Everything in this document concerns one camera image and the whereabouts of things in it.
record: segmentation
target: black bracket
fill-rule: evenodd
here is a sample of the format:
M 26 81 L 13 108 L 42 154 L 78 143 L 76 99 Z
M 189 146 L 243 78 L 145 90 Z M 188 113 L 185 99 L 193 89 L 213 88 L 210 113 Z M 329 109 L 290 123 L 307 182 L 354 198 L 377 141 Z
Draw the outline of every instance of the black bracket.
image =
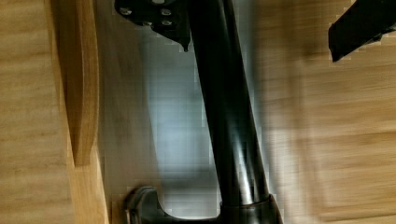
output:
M 188 51 L 191 36 L 187 0 L 116 0 L 115 8 L 125 19 L 150 26 Z
M 395 0 L 357 0 L 329 30 L 332 60 L 359 47 L 379 41 L 382 35 L 395 31 Z

